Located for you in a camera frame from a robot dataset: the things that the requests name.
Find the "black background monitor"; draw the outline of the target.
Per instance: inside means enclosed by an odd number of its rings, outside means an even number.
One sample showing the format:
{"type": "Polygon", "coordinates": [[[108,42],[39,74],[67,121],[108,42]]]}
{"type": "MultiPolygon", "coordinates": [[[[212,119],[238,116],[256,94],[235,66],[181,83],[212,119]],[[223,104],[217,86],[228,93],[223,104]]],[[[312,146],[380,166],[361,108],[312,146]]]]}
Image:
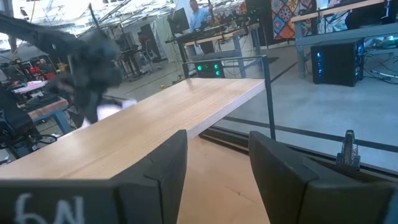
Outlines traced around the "black background monitor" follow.
{"type": "Polygon", "coordinates": [[[169,14],[167,21],[169,22],[170,30],[174,34],[183,34],[185,30],[190,28],[184,8],[180,8],[169,14]]]}

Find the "wooden bench with blue legs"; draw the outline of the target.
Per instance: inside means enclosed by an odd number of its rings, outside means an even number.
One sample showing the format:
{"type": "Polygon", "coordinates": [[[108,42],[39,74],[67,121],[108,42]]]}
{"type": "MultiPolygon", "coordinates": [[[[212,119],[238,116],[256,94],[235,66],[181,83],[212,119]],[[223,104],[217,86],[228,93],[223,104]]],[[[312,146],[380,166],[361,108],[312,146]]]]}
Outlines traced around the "wooden bench with blue legs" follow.
{"type": "Polygon", "coordinates": [[[51,104],[39,106],[34,110],[27,110],[27,113],[33,122],[53,117],[61,132],[63,134],[68,134],[72,129],[68,122],[68,116],[64,113],[67,108],[68,101],[60,98],[58,101],[51,104]]]}

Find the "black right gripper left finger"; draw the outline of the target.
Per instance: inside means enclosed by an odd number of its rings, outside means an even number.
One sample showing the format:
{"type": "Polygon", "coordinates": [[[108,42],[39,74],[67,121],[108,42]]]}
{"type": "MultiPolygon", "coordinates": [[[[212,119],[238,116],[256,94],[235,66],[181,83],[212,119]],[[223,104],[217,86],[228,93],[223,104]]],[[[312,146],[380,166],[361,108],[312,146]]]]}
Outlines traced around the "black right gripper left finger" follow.
{"type": "Polygon", "coordinates": [[[0,224],[176,224],[186,169],[179,130],[111,179],[0,180],[0,224]]]}

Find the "metal clamp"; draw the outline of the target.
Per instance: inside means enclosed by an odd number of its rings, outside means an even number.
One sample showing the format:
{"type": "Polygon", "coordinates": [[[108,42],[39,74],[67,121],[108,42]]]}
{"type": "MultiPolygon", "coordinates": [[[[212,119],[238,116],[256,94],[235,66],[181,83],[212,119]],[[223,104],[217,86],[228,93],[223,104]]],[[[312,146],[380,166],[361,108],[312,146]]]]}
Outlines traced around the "metal clamp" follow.
{"type": "Polygon", "coordinates": [[[358,154],[358,145],[353,130],[347,130],[343,138],[341,152],[337,154],[336,165],[351,170],[360,170],[361,156],[358,154]]]}

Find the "computer with green lights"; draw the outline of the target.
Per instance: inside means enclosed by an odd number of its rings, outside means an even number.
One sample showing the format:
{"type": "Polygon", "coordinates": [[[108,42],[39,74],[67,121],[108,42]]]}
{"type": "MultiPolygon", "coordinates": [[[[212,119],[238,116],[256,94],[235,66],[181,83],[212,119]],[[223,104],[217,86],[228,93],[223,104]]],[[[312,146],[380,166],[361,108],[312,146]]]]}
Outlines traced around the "computer with green lights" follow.
{"type": "Polygon", "coordinates": [[[195,69],[199,78],[225,78],[220,60],[195,63],[195,69]]]}

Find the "standing person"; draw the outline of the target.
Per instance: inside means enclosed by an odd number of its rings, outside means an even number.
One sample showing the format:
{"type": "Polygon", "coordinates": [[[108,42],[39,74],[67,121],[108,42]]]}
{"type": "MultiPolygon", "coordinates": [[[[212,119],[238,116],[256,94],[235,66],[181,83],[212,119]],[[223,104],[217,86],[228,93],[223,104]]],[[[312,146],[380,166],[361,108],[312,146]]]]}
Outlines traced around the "standing person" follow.
{"type": "Polygon", "coordinates": [[[190,31],[194,32],[195,29],[201,27],[202,22],[208,21],[208,17],[211,16],[213,5],[209,3],[208,7],[199,8],[196,0],[190,0],[190,7],[192,10],[192,15],[190,18],[190,31]]]}

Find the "seated person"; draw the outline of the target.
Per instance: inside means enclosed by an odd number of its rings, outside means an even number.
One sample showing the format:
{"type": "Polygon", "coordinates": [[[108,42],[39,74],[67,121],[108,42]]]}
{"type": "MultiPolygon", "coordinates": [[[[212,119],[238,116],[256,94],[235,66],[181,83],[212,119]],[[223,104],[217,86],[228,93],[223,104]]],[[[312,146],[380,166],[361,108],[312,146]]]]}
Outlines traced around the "seated person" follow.
{"type": "Polygon", "coordinates": [[[41,74],[56,73],[54,66],[51,63],[47,63],[44,58],[40,58],[36,66],[39,67],[41,74]]]}

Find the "black aluminium table frame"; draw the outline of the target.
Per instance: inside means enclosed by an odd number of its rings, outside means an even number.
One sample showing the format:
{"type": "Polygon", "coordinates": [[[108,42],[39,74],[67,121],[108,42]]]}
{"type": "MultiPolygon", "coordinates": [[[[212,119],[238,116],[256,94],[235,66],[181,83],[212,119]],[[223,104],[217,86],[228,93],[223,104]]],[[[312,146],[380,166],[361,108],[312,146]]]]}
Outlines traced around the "black aluminium table frame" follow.
{"type": "MultiPolygon", "coordinates": [[[[246,119],[240,119],[240,118],[234,118],[234,117],[224,117],[224,120],[227,121],[232,121],[232,122],[237,122],[237,123],[243,123],[243,124],[249,124],[252,126],[258,126],[262,128],[268,128],[271,131],[283,131],[287,133],[292,133],[292,134],[299,134],[303,136],[309,136],[309,137],[314,137],[314,138],[319,138],[319,139],[326,139],[330,141],[336,141],[336,142],[342,142],[343,143],[343,138],[342,136],[336,136],[332,134],[325,134],[325,133],[318,133],[314,131],[306,131],[302,129],[295,129],[295,128],[288,128],[285,126],[278,126],[278,125],[270,125],[267,123],[260,123],[257,121],[250,121],[246,119]]],[[[229,149],[232,149],[234,151],[238,151],[241,154],[249,154],[248,151],[248,144],[249,144],[249,135],[245,133],[240,133],[237,131],[233,131],[231,129],[226,129],[226,128],[221,128],[218,126],[212,126],[206,130],[204,130],[202,133],[199,134],[199,137],[202,139],[205,139],[209,142],[213,142],[215,144],[218,144],[223,147],[227,147],[229,149]]],[[[377,150],[382,150],[382,151],[388,151],[388,152],[394,152],[398,153],[398,146],[392,146],[388,144],[381,144],[378,142],[371,142],[371,141],[365,141],[365,140],[360,140],[356,139],[356,144],[358,146],[363,146],[363,147],[368,147],[371,149],[377,149],[377,150]]],[[[342,171],[343,173],[352,176],[352,177],[359,177],[360,179],[363,180],[368,180],[368,181],[377,181],[377,180],[389,180],[393,182],[398,182],[398,172],[393,171],[393,170],[387,170],[381,167],[376,167],[370,164],[366,164],[360,161],[360,170],[351,170],[347,169],[345,167],[340,167],[336,165],[336,157],[337,156],[331,156],[322,152],[317,152],[311,149],[306,149],[302,148],[299,146],[294,146],[291,144],[284,144],[288,148],[297,151],[304,156],[307,156],[314,161],[320,162],[321,164],[329,167],[329,168],[336,168],[338,171],[342,171]]]]}

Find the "wooden workbench with grey legs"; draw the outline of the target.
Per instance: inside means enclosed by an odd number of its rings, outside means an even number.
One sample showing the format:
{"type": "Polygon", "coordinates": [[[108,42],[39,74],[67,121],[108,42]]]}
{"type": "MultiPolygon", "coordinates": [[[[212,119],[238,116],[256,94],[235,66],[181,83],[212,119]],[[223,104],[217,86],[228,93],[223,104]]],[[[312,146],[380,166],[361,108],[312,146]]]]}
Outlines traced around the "wooden workbench with grey legs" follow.
{"type": "Polygon", "coordinates": [[[187,42],[183,42],[182,40],[177,40],[178,47],[180,49],[180,53],[182,56],[182,68],[183,68],[183,74],[185,78],[190,78],[192,76],[192,73],[190,73],[188,69],[188,64],[189,63],[196,63],[200,58],[205,58],[206,60],[208,59],[215,59],[215,60],[232,60],[232,61],[237,61],[238,62],[238,67],[239,67],[239,73],[242,78],[246,78],[246,69],[254,66],[259,62],[259,59],[255,59],[253,61],[250,61],[247,65],[244,64],[244,60],[248,60],[249,58],[242,57],[242,50],[241,46],[239,43],[239,36],[240,35],[250,35],[254,39],[254,48],[256,51],[256,56],[260,55],[260,50],[261,50],[261,45],[259,43],[259,33],[258,33],[258,28],[260,27],[259,23],[255,23],[249,26],[245,26],[243,28],[238,28],[234,31],[231,32],[220,32],[217,33],[211,37],[205,37],[201,39],[193,39],[189,40],[187,42]],[[199,46],[200,44],[203,44],[205,42],[212,42],[212,41],[219,41],[219,40],[225,40],[228,38],[232,38],[234,42],[234,50],[229,50],[229,51],[219,51],[216,53],[210,53],[202,56],[196,56],[194,54],[191,56],[191,61],[187,61],[187,57],[184,55],[185,49],[184,47],[188,46],[199,46]]]}
{"type": "Polygon", "coordinates": [[[329,7],[315,12],[303,15],[295,16],[291,18],[291,22],[295,29],[295,46],[297,48],[297,58],[298,58],[298,70],[302,78],[305,77],[305,62],[307,61],[304,54],[303,47],[306,45],[313,45],[323,41],[332,41],[339,39],[354,39],[358,37],[377,37],[386,36],[392,34],[398,34],[398,22],[386,25],[372,26],[369,28],[360,28],[353,30],[344,30],[339,32],[330,32],[325,34],[316,35],[303,35],[302,23],[307,19],[318,18],[321,16],[335,14],[341,11],[349,11],[352,9],[357,9],[361,7],[371,6],[380,3],[386,3],[391,0],[362,0],[361,2],[356,2],[352,4],[346,4],[339,7],[329,7]]]}

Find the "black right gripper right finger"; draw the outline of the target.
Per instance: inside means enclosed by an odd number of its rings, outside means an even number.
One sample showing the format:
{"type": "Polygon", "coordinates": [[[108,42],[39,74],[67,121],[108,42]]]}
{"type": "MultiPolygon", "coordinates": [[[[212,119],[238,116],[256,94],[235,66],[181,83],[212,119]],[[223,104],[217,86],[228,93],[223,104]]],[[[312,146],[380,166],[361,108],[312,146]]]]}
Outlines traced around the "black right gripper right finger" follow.
{"type": "Polygon", "coordinates": [[[398,224],[398,182],[324,165],[258,131],[249,157],[271,224],[398,224]]]}

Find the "pink slide sandal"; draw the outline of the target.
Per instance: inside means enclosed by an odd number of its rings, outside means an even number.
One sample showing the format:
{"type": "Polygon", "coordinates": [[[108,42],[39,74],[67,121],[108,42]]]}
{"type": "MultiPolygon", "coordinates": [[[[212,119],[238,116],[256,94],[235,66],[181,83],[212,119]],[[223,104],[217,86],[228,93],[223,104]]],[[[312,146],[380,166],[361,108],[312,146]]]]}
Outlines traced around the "pink slide sandal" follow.
{"type": "MultiPolygon", "coordinates": [[[[124,100],[122,105],[101,105],[99,102],[98,106],[97,106],[98,121],[105,119],[108,116],[111,116],[121,110],[125,110],[128,107],[130,107],[132,105],[136,105],[136,104],[137,104],[137,100],[135,100],[135,99],[124,100]]],[[[80,128],[81,129],[86,128],[91,124],[94,124],[94,123],[90,123],[84,117],[80,128]]]]}

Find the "black computer tower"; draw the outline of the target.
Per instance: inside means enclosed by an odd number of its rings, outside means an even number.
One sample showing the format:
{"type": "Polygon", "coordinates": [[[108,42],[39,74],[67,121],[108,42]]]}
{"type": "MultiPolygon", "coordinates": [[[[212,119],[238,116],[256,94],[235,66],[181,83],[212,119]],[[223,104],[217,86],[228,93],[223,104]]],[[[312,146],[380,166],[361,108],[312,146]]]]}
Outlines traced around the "black computer tower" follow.
{"type": "Polygon", "coordinates": [[[354,87],[363,79],[363,38],[320,42],[310,51],[315,84],[354,87]]]}

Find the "colourful patchwork panel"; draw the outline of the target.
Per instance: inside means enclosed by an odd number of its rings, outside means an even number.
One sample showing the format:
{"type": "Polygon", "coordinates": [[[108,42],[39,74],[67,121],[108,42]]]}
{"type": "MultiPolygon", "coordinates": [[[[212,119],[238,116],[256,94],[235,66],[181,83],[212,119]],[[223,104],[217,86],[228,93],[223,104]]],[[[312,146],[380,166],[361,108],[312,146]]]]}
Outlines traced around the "colourful patchwork panel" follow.
{"type": "Polygon", "coordinates": [[[275,40],[294,39],[291,18],[312,9],[315,0],[271,0],[272,28],[275,40]]]}

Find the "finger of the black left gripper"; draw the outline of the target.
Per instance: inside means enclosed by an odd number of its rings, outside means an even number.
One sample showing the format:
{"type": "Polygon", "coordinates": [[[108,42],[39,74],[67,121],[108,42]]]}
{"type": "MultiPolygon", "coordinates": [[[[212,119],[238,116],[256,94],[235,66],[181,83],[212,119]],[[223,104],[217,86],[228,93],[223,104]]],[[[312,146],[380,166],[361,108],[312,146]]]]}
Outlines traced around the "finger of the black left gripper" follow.
{"type": "Polygon", "coordinates": [[[97,106],[99,95],[93,91],[77,91],[75,93],[75,106],[90,123],[98,121],[97,106]]]}
{"type": "Polygon", "coordinates": [[[100,104],[101,105],[122,105],[123,104],[123,100],[102,97],[100,99],[100,104]]]}

